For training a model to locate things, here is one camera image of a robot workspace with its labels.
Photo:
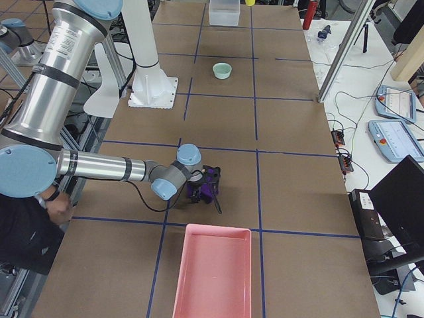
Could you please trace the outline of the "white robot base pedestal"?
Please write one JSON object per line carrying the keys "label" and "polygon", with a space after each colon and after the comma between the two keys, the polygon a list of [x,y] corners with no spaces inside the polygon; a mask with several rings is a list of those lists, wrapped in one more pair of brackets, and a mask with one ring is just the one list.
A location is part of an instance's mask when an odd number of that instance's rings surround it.
{"label": "white robot base pedestal", "polygon": [[168,77],[160,67],[148,2],[124,0],[121,13],[136,63],[129,106],[171,109],[178,78]]}

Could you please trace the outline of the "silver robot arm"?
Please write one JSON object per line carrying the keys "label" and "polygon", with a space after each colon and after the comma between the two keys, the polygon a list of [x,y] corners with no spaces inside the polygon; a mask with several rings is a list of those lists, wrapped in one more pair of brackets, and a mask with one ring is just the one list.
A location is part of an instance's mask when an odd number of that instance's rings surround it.
{"label": "silver robot arm", "polygon": [[32,69],[31,87],[17,116],[1,130],[1,193],[33,197],[59,175],[91,180],[148,182],[164,201],[176,203],[187,187],[192,202],[216,203],[220,169],[203,165],[193,144],[180,146],[176,159],[163,166],[63,148],[60,131],[96,44],[122,16],[134,54],[131,107],[173,105],[177,78],[168,77],[158,61],[146,1],[56,1],[55,27],[40,62]]}
{"label": "silver robot arm", "polygon": [[1,21],[1,48],[17,66],[33,66],[42,57],[42,47],[24,22],[16,18]]}

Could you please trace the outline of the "person's hand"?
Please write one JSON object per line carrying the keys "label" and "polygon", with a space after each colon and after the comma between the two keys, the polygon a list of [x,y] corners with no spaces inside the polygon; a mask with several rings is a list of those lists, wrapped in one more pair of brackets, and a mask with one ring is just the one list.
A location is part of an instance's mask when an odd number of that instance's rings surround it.
{"label": "person's hand", "polygon": [[[54,189],[52,188],[49,191],[43,192],[41,197],[43,200],[46,200],[53,193]],[[50,220],[57,225],[67,223],[72,218],[72,202],[70,201],[70,197],[67,193],[60,192],[53,201],[45,201],[45,206]]]}

